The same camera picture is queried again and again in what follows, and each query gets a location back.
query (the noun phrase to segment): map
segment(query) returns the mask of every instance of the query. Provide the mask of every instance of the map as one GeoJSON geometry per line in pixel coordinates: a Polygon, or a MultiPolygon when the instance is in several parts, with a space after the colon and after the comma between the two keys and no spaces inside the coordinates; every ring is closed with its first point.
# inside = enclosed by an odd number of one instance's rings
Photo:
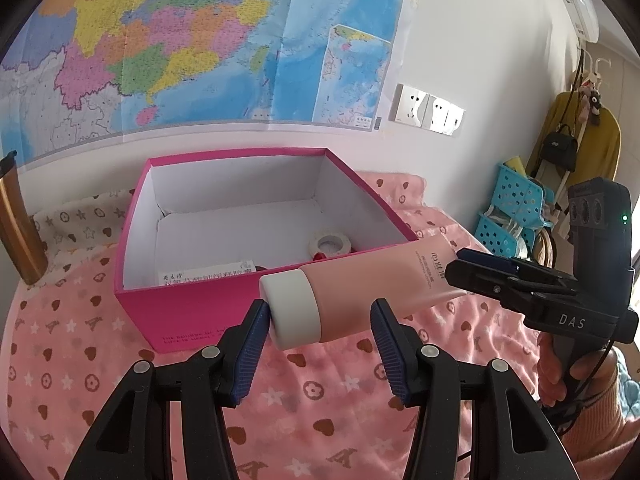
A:
{"type": "Polygon", "coordinates": [[[27,164],[217,123],[371,130],[402,0],[44,0],[0,62],[0,146],[27,164]]]}

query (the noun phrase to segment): roll of tape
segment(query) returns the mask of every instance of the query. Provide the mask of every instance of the roll of tape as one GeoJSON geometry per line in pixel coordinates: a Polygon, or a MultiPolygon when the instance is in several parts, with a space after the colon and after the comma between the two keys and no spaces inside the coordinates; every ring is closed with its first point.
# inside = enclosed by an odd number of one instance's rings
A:
{"type": "Polygon", "coordinates": [[[351,242],[342,233],[317,233],[309,242],[309,254],[312,258],[318,253],[331,258],[332,256],[343,256],[350,252],[351,242]]]}

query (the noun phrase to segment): tube cap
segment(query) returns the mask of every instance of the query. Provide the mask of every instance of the tube cap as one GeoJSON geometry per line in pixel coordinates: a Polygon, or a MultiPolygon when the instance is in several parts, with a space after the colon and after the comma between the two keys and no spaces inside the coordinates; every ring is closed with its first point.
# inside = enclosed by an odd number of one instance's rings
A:
{"type": "Polygon", "coordinates": [[[318,304],[302,270],[285,270],[261,277],[260,296],[269,303],[271,338],[279,350],[320,341],[318,304]]]}

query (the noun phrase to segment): copper water bottle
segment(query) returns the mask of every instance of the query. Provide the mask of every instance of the copper water bottle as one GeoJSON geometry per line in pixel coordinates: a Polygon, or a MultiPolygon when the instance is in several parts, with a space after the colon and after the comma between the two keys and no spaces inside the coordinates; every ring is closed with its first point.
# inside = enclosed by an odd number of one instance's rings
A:
{"type": "Polygon", "coordinates": [[[37,282],[47,270],[40,235],[27,215],[20,193],[16,152],[0,160],[0,240],[27,285],[37,282]]]}

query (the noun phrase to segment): power outlet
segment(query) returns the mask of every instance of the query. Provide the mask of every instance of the power outlet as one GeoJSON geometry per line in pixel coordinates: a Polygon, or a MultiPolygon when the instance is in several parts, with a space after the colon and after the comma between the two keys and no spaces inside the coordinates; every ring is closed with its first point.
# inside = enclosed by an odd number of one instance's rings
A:
{"type": "Polygon", "coordinates": [[[441,97],[430,96],[422,127],[432,132],[452,135],[462,122],[465,111],[441,97]]]}
{"type": "Polygon", "coordinates": [[[427,92],[411,86],[402,85],[395,121],[397,123],[421,127],[428,99],[429,94],[427,94],[427,92]]]}

